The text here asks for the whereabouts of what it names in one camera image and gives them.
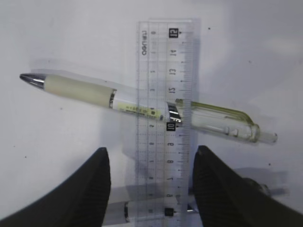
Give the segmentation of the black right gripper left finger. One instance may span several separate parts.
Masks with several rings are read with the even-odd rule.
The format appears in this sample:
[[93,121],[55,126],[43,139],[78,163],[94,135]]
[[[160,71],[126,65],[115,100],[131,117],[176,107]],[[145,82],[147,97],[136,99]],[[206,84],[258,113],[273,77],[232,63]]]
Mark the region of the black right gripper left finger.
[[20,211],[2,227],[100,227],[111,191],[109,157],[98,148],[67,180]]

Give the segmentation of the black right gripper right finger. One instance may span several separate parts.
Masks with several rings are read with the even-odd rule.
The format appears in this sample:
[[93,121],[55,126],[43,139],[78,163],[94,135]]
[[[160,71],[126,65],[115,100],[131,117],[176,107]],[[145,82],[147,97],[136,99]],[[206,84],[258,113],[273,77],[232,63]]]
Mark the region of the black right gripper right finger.
[[303,215],[242,178],[207,146],[197,149],[193,194],[205,227],[301,227]]

